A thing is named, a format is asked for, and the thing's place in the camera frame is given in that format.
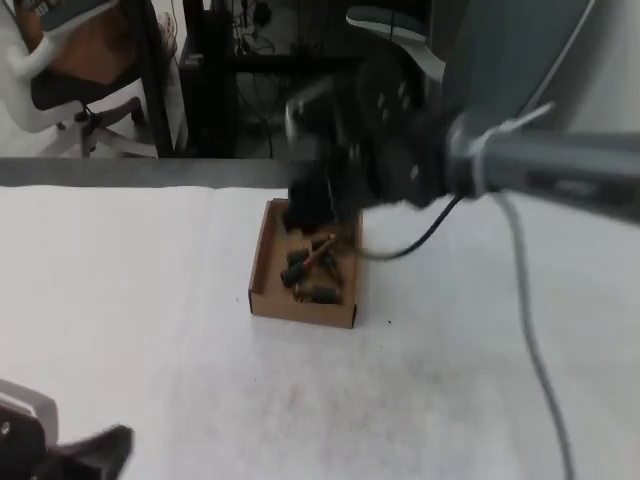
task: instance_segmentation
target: chair base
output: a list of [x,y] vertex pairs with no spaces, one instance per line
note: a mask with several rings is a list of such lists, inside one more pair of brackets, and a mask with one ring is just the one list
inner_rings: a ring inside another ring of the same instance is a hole
[[136,142],[108,128],[127,115],[131,115],[136,125],[144,121],[142,102],[138,97],[133,97],[124,104],[104,112],[78,114],[70,125],[59,124],[57,126],[57,137],[40,152],[40,155],[58,157],[79,145],[80,156],[89,158],[96,145],[100,143],[122,153],[141,157],[157,157],[158,153],[154,145]]

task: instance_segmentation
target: small object in box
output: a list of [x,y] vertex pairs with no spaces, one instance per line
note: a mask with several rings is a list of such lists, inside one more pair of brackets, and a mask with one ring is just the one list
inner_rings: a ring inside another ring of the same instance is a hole
[[340,292],[330,287],[303,287],[297,284],[293,289],[293,296],[298,302],[321,303],[324,305],[339,305],[342,303]]
[[327,241],[327,238],[316,238],[315,240],[311,241],[311,249],[315,252],[316,250],[320,249],[325,243],[327,243]]
[[320,260],[320,265],[324,270],[329,274],[331,280],[333,280],[336,285],[339,287],[344,283],[344,279],[342,278],[342,273],[340,272],[340,267],[338,266],[338,262],[335,257],[331,254],[331,252],[327,252],[324,254],[324,257]]
[[280,278],[282,279],[282,284],[285,287],[291,288],[296,283],[300,283],[302,280],[304,280],[305,273],[306,269],[304,268],[304,262],[296,263],[286,270],[280,272]]
[[311,267],[313,267],[313,265],[315,265],[315,263],[329,251],[335,241],[336,236],[333,234],[330,235],[329,240],[327,240],[325,244],[320,247],[320,249],[313,252],[303,263],[298,263],[280,272],[282,284],[287,288],[291,288],[296,283],[300,283],[302,280],[304,280],[307,272],[309,272],[309,270],[311,270]]
[[309,258],[309,249],[302,248],[300,250],[293,250],[287,255],[287,265],[293,267],[296,263],[302,263]]

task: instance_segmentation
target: wall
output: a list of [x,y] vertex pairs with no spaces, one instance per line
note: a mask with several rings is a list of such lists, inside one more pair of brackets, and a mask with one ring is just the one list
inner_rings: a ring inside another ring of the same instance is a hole
[[598,0],[547,96],[559,128],[640,132],[640,1]]

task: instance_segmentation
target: gray cable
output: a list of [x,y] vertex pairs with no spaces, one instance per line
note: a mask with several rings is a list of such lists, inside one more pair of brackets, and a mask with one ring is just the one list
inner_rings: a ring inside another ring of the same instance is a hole
[[557,395],[553,389],[551,379],[547,367],[542,360],[540,347],[533,326],[531,314],[531,290],[529,287],[529,268],[527,265],[527,251],[524,241],[524,229],[520,221],[520,215],[511,200],[501,193],[493,195],[496,203],[502,208],[507,218],[509,227],[511,228],[511,236],[513,239],[513,254],[516,263],[516,284],[518,287],[518,303],[520,309],[520,320],[522,323],[522,334],[531,363],[535,370],[536,377],[542,388],[544,399],[549,408],[551,420],[555,428],[556,437],[560,446],[560,456],[564,471],[565,480],[575,480],[575,466],[573,461],[573,452],[571,448],[571,439],[567,425],[558,402]]

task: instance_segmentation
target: desk leg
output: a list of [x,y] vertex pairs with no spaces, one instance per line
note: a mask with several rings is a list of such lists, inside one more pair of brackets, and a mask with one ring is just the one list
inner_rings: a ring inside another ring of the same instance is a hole
[[171,130],[164,104],[166,72],[161,61],[162,41],[153,5],[150,0],[127,0],[120,5],[131,25],[131,33],[136,44],[140,78],[149,110],[148,122],[158,157],[174,157]]

